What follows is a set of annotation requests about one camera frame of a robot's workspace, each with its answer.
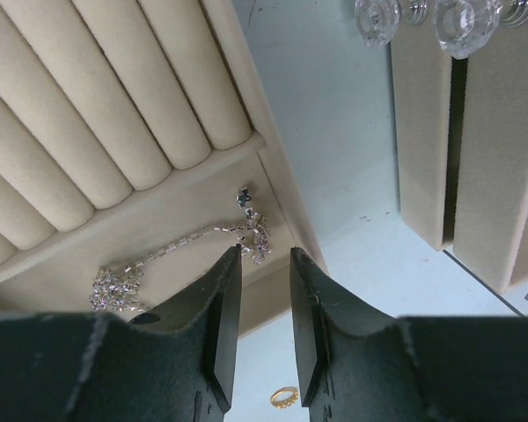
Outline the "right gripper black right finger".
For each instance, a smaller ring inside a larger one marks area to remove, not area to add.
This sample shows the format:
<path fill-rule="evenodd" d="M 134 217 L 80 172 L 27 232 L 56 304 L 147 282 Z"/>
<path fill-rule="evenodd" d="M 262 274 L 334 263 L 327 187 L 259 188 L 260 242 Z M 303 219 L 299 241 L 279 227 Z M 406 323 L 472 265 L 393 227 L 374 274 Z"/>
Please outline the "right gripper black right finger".
<path fill-rule="evenodd" d="M 290 301 L 301 403 L 310 407 L 333 361 L 333 338 L 362 338 L 394 318 L 360 299 L 301 247 L 290 250 Z"/>

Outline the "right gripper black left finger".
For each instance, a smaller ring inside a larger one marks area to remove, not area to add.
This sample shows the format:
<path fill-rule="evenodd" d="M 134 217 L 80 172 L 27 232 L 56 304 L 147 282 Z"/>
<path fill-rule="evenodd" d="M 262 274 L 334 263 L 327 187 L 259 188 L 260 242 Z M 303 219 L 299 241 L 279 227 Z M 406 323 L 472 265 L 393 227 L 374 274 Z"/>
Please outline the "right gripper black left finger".
<path fill-rule="evenodd" d="M 197 281 L 133 326 L 163 340 L 141 353 L 146 375 L 134 403 L 141 416 L 223 416 L 232 406 L 242 259 L 229 248 Z"/>

